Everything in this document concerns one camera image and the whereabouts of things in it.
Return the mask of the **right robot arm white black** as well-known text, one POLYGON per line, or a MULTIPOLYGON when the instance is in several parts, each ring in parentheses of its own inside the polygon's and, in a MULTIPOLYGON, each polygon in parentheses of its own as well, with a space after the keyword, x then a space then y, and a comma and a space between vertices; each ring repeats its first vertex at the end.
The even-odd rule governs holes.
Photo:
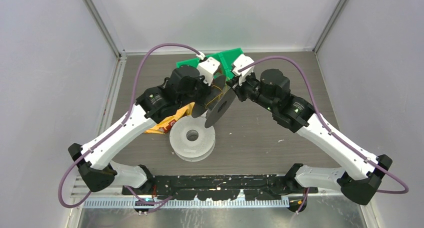
POLYGON ((271 112, 278 125, 319 147, 339 168, 317 168, 294 164, 287 172, 285 186, 298 193, 303 188, 320 187, 340 191, 350 201, 367 205, 382 183, 384 171, 393 160, 359 147, 317 114, 304 98, 291 94, 290 80, 278 69, 262 72, 259 79, 250 73, 240 83, 234 76, 226 83, 240 101, 250 99, 271 112))

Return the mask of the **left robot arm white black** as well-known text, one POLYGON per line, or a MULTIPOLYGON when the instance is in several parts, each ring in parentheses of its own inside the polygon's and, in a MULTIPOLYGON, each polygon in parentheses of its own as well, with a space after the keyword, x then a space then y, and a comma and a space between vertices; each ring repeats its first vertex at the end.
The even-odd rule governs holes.
POLYGON ((146 130, 174 115, 189 103, 204 101, 212 91, 214 72, 183 65, 172 71, 164 83, 146 89, 126 114, 89 143, 74 143, 68 151, 91 192, 110 185, 130 186, 142 195, 153 190, 153 176, 143 166, 129 166, 112 159, 146 130))

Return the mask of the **dark grey cable spool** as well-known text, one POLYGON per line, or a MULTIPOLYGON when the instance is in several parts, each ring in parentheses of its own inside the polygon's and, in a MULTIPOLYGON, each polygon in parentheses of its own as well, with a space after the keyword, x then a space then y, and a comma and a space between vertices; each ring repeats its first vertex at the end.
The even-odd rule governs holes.
POLYGON ((192 109, 192 118, 205 115, 205 128, 212 127, 228 110, 236 98, 236 93, 231 87, 219 88, 212 86, 211 92, 201 103, 195 103, 192 109))

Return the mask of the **white plastic cable spool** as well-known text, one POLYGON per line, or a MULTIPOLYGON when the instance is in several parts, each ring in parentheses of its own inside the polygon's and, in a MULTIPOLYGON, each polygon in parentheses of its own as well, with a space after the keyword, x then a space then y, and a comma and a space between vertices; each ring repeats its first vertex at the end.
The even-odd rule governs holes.
POLYGON ((185 116, 179 119, 169 132, 173 152, 182 160, 199 162, 206 159, 216 144, 215 129, 205 128, 205 117, 185 116))

